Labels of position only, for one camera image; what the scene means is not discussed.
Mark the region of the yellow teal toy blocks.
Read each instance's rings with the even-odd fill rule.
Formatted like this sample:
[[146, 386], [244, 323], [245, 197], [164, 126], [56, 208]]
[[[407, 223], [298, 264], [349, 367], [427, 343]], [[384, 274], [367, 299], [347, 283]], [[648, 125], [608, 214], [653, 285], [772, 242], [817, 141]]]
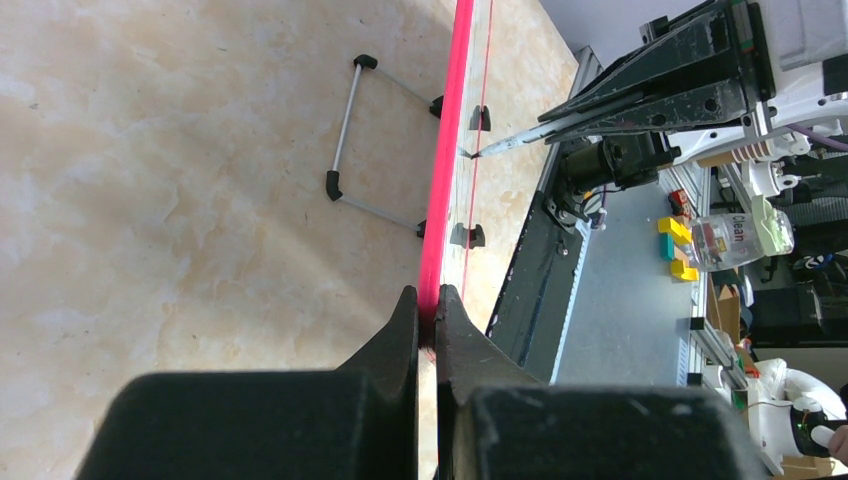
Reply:
[[670, 275], [681, 282], [695, 282], [700, 278], [692, 263], [691, 231], [675, 217], [662, 217], [656, 226], [659, 234], [660, 257], [669, 264]]

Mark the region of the black white marker pen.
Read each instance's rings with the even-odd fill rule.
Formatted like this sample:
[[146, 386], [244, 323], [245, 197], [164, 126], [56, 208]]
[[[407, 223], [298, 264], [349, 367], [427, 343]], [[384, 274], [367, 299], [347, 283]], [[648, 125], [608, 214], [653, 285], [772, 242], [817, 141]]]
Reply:
[[588, 126], [592, 121], [600, 120], [603, 113], [574, 113], [554, 120], [548, 120], [527, 130], [515, 133], [498, 140], [477, 152], [457, 147], [456, 154], [461, 158], [478, 159], [507, 152], [509, 150], [544, 140], [546, 145], [569, 141], [584, 137], [579, 129]]

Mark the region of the black whiteboard foot clip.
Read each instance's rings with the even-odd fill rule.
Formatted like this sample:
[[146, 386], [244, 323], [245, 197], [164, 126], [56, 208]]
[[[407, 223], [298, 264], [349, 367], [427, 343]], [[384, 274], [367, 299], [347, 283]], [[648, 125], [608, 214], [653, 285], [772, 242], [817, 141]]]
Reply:
[[490, 132], [491, 131], [491, 115], [487, 105], [475, 105], [469, 118], [469, 127], [471, 131]]
[[483, 248], [486, 246], [483, 226], [475, 224], [472, 228], [468, 228], [463, 223], [456, 223], [451, 231], [449, 243], [464, 249]]

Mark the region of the metal whiteboard stand leg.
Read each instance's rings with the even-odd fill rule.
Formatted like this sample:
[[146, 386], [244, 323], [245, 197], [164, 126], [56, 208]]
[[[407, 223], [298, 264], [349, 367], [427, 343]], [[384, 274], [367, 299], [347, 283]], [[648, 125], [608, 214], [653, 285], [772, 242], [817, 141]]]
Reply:
[[417, 91], [370, 54], [355, 56], [352, 64], [339, 137], [324, 176], [325, 195], [333, 203], [406, 228], [422, 239], [426, 219], [409, 219], [406, 213], [385, 207], [390, 192], [382, 189], [389, 189], [404, 168], [397, 159], [406, 151], [398, 144], [402, 130], [431, 127], [426, 115], [439, 121], [444, 97]]

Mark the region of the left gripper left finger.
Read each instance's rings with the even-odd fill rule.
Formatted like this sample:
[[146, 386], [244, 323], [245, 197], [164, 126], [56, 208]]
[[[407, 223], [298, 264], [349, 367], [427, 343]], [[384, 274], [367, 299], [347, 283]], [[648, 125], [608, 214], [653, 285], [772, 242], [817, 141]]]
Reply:
[[81, 479], [413, 479], [418, 306], [333, 370], [167, 372], [111, 403]]

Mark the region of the clear plastic cleaner bottle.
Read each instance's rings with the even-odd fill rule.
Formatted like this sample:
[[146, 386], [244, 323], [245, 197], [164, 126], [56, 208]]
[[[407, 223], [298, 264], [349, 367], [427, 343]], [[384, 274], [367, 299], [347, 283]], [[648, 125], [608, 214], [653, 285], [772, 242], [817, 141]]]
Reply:
[[791, 253], [795, 246], [788, 216], [763, 196], [751, 200], [751, 210], [695, 219], [691, 224], [692, 260], [702, 272], [738, 268], [763, 257]]

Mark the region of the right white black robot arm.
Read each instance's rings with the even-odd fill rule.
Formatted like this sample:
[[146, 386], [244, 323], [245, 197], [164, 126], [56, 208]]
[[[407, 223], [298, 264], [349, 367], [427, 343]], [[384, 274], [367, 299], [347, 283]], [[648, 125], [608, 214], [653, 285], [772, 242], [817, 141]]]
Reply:
[[540, 116], [552, 159], [531, 216], [569, 228], [603, 186], [845, 146], [845, 2], [706, 1], [642, 34], [640, 47]]

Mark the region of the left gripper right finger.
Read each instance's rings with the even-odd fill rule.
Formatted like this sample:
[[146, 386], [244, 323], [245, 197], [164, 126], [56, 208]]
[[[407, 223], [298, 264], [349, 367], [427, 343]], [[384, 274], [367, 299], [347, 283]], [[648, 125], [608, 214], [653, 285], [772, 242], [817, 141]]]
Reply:
[[762, 479], [717, 395], [683, 387], [560, 386], [518, 367], [457, 289], [435, 314], [441, 479]]

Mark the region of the pink framed whiteboard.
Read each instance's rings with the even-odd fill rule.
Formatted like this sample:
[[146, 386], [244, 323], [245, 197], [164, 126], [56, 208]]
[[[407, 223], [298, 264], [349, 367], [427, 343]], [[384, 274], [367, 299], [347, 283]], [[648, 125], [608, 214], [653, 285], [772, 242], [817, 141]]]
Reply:
[[468, 228], [477, 224], [474, 213], [479, 160], [459, 157], [456, 148], [477, 152], [484, 147], [488, 134], [468, 127], [474, 106], [488, 106], [493, 7], [491, 1], [456, 4], [423, 238], [418, 307], [421, 339], [434, 357], [437, 372], [436, 479], [453, 476], [455, 404], [447, 391], [445, 351], [453, 336], [478, 335], [464, 299], [472, 249], [451, 245], [449, 237], [456, 223]]

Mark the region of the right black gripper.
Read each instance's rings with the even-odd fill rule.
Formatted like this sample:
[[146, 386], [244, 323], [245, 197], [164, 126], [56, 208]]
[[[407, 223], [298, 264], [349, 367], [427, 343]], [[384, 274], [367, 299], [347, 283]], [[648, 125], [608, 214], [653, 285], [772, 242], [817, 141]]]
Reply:
[[634, 104], [556, 131], [547, 145], [588, 136], [704, 129], [736, 121], [774, 94], [761, 11], [751, 1], [703, 1], [649, 24], [652, 38], [618, 59], [540, 122], [604, 106]]

